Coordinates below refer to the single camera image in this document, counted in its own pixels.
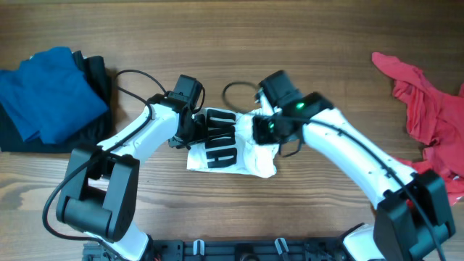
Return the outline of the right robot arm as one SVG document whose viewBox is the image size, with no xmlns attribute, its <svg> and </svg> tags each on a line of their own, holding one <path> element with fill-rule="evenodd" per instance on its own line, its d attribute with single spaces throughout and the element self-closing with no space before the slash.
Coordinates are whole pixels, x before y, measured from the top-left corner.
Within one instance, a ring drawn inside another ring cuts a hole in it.
<svg viewBox="0 0 464 261">
<path fill-rule="evenodd" d="M 342 240 L 352 260 L 422 260 L 455 234 L 443 179 L 418 173 L 388 155 L 354 128 L 318 92 L 303 95 L 285 71 L 259 84 L 256 95 L 270 114 L 252 120 L 259 145 L 291 141 L 320 152 L 365 193 L 375 210 L 373 225 L 360 225 Z"/>
</svg>

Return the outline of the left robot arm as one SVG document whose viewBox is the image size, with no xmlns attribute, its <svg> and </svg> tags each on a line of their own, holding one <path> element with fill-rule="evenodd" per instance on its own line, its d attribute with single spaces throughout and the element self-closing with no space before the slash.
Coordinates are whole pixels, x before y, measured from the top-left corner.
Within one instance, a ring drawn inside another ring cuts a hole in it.
<svg viewBox="0 0 464 261">
<path fill-rule="evenodd" d="M 75 148 L 65 179 L 54 192 L 57 220 L 119 260 L 153 260 L 152 238 L 133 220 L 139 168 L 166 141 L 176 148 L 190 147 L 196 105 L 204 96 L 196 78 L 181 75 L 172 91 L 146 100 L 144 112 L 117 135 Z"/>
</svg>

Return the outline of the white t-shirt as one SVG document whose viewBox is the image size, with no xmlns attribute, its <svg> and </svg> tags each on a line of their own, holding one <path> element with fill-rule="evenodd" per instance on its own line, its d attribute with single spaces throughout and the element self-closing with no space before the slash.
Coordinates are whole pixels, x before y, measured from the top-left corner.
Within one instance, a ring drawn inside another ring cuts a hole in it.
<svg viewBox="0 0 464 261">
<path fill-rule="evenodd" d="M 273 160 L 278 146 L 259 145 L 252 135 L 252 118 L 261 114 L 261 109 L 246 114 L 211 107 L 202 109 L 199 115 L 205 117 L 207 138 L 191 146 L 187 169 L 260 178 L 275 175 Z"/>
</svg>

